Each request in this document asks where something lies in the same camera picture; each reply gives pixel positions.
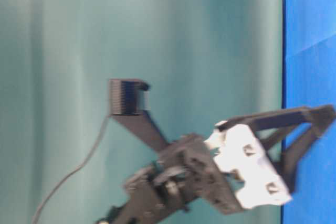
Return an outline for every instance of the blue backdrop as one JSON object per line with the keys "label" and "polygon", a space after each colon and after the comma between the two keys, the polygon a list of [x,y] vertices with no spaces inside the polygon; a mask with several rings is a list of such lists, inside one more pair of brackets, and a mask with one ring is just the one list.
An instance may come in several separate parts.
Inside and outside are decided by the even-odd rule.
{"label": "blue backdrop", "polygon": [[[285,0],[284,18],[285,106],[335,105],[336,0]],[[334,125],[301,162],[284,224],[336,222],[335,137]]]}

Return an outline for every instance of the wire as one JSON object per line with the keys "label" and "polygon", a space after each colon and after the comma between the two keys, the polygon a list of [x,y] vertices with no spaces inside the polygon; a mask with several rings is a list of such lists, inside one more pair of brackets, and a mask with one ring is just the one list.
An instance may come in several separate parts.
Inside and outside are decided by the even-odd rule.
{"label": "wire", "polygon": [[38,219],[41,215],[42,210],[44,209],[45,205],[48,203],[49,199],[53,196],[53,194],[57,191],[57,189],[69,178],[71,177],[73,174],[75,174],[76,172],[78,172],[79,170],[81,170],[92,158],[95,150],[97,149],[99,143],[101,142],[105,130],[106,130],[106,126],[107,126],[107,122],[108,122],[109,116],[105,116],[104,120],[100,126],[100,130],[98,133],[98,136],[91,148],[91,150],[89,151],[88,155],[85,157],[85,159],[83,160],[83,162],[77,166],[72,172],[69,172],[60,182],[58,182],[56,184],[56,186],[52,189],[52,191],[48,194],[48,196],[41,202],[41,204],[37,207],[36,212],[34,213],[33,216],[33,220],[31,224],[36,224],[38,222]]}

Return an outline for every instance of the screw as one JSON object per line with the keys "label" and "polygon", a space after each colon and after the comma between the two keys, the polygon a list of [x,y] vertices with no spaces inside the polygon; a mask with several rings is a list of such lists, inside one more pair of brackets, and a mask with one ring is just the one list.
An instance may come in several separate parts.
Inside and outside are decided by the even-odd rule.
{"label": "screw", "polygon": [[165,205],[164,204],[156,204],[155,207],[158,209],[158,210],[162,210],[162,209],[165,209]]}
{"label": "screw", "polygon": [[266,185],[266,188],[267,188],[267,191],[270,193],[270,194],[275,194],[279,191],[279,188],[276,186],[275,183],[269,183]]}
{"label": "screw", "polygon": [[154,216],[153,212],[151,212],[151,211],[146,211],[146,212],[143,213],[143,215],[147,218],[150,218],[150,217]]}
{"label": "screw", "polygon": [[248,156],[248,157],[256,154],[256,151],[253,149],[253,147],[250,144],[245,145],[243,147],[243,151],[246,154],[246,156]]}

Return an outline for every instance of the green wall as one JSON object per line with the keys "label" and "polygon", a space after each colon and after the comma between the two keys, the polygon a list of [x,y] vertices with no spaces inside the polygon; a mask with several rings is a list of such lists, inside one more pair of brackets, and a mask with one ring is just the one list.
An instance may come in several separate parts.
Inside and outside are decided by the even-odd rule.
{"label": "green wall", "polygon": [[[0,0],[0,223],[29,223],[83,159],[107,112],[109,78],[152,85],[170,140],[236,114],[280,108],[282,0]],[[91,163],[40,223],[93,223],[155,159],[111,121]],[[280,223],[278,207],[222,216],[191,204],[164,223]]]}

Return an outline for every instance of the black 3d-printed part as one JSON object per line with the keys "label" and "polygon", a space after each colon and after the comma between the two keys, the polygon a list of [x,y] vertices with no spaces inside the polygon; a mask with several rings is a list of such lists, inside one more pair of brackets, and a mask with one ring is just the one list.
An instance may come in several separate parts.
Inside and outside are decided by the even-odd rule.
{"label": "black 3d-printed part", "polygon": [[146,145],[159,152],[168,146],[168,142],[149,112],[142,108],[142,93],[148,89],[149,85],[139,79],[111,79],[110,115]]}

